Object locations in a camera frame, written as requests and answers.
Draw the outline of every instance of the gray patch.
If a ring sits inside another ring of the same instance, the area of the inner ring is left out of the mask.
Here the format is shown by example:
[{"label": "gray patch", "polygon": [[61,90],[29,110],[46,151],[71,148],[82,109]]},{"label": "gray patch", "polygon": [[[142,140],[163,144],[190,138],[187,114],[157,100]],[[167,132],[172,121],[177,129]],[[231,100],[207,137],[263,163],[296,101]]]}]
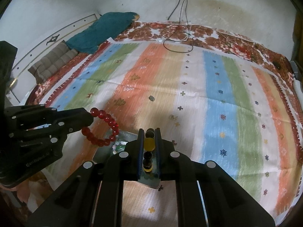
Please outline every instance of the gray patch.
[{"label": "gray patch", "polygon": [[149,96],[149,99],[153,102],[155,98],[153,96]]}]

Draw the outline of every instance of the orange stripe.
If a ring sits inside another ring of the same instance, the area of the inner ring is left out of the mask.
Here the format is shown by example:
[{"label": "orange stripe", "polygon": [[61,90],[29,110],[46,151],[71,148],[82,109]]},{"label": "orange stripe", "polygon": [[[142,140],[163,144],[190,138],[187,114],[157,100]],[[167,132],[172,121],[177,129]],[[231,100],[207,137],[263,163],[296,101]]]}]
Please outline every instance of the orange stripe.
[{"label": "orange stripe", "polygon": [[[107,113],[114,114],[116,117],[119,129],[137,133],[138,129],[134,125],[135,116],[143,102],[143,99],[148,98],[148,96],[145,95],[148,91],[145,86],[153,82],[159,66],[162,64],[165,59],[165,54],[167,53],[168,51],[162,46],[162,44],[149,44],[140,55],[134,67],[126,73],[124,80],[120,85],[118,85],[113,96],[105,105],[104,110]],[[125,87],[127,85],[129,88],[134,89],[126,91]],[[109,127],[107,123],[99,120],[93,125],[91,131],[98,138],[103,138],[108,129]],[[88,140],[85,140],[82,150],[73,160],[69,169],[69,175],[73,173],[84,161],[91,160],[97,149],[97,146],[92,145]]]},{"label": "orange stripe", "polygon": [[268,73],[254,68],[255,74],[266,94],[272,119],[278,134],[280,153],[279,194],[275,206],[276,214],[286,211],[295,197],[300,180],[300,165],[296,158],[296,147],[290,117],[280,93]]}]

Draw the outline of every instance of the teal pillow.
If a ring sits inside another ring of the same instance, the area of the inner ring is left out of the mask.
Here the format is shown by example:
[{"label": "teal pillow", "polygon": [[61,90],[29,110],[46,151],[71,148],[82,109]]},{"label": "teal pillow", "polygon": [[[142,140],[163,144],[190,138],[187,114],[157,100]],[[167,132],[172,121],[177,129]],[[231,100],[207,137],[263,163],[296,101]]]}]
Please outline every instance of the teal pillow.
[{"label": "teal pillow", "polygon": [[89,28],[70,38],[66,45],[79,52],[93,54],[108,38],[115,38],[135,20],[133,12],[109,12],[101,16]]}]

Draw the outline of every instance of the red bead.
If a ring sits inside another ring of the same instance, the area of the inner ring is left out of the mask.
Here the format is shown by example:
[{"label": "red bead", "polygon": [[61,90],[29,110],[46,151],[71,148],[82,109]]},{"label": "red bead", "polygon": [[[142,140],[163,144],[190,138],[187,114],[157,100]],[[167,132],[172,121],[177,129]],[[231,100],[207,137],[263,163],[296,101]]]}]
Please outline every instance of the red bead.
[{"label": "red bead", "polygon": [[100,110],[99,113],[100,113],[100,114],[99,114],[98,117],[99,117],[100,119],[104,119],[104,117],[105,117],[105,115],[106,115],[106,112],[105,112],[104,110]]},{"label": "red bead", "polygon": [[110,121],[110,119],[112,119],[112,116],[110,114],[107,114],[104,118],[104,121],[108,122],[108,121]]},{"label": "red bead", "polygon": [[109,139],[110,139],[111,142],[114,142],[116,140],[116,137],[114,135],[110,135]]},{"label": "red bead", "polygon": [[119,129],[119,125],[116,123],[114,126],[112,126],[113,130],[118,130]]},{"label": "red bead", "polygon": [[110,145],[111,141],[109,139],[105,139],[105,146]]},{"label": "red bead", "polygon": [[99,112],[99,109],[98,109],[98,108],[93,107],[93,108],[91,109],[91,115],[92,115],[93,117],[98,117],[99,114],[100,114],[100,112]]},{"label": "red bead", "polygon": [[111,120],[108,121],[108,125],[109,126],[114,126],[114,125],[116,125],[116,121],[114,119],[111,119]]},{"label": "red bead", "polygon": [[112,134],[113,135],[118,135],[119,134],[119,130],[117,129],[117,130],[112,130]]},{"label": "red bead", "polygon": [[82,135],[84,135],[84,136],[87,136],[90,132],[91,132],[91,130],[90,130],[88,127],[83,127],[83,128],[81,129],[81,133],[82,133]]},{"label": "red bead", "polygon": [[92,145],[97,145],[98,144],[98,138],[94,137],[92,140],[91,140],[91,144]]},{"label": "red bead", "polygon": [[94,134],[90,132],[90,133],[86,136],[86,139],[87,139],[88,141],[91,142],[91,141],[94,139]]},{"label": "red bead", "polygon": [[105,145],[105,141],[102,140],[102,139],[98,139],[97,145],[98,145],[99,147],[103,147],[103,146]]}]

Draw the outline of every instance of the green stripe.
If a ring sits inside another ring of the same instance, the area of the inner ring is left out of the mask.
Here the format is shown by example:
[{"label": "green stripe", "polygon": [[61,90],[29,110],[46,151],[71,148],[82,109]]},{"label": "green stripe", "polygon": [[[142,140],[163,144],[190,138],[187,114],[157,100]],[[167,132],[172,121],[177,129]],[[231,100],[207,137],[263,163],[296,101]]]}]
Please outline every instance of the green stripe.
[{"label": "green stripe", "polygon": [[94,100],[94,96],[86,98],[89,93],[97,95],[100,87],[104,82],[110,79],[112,73],[122,64],[125,58],[138,47],[139,44],[124,44],[118,51],[112,55],[107,61],[100,64],[100,67],[93,73],[93,75],[86,80],[83,86],[75,94],[72,100],[66,105],[65,110],[87,107]]},{"label": "green stripe", "polygon": [[261,197],[263,155],[261,134],[255,111],[233,59],[222,56],[228,78],[230,79],[238,121],[239,175],[237,182],[256,200]]}]

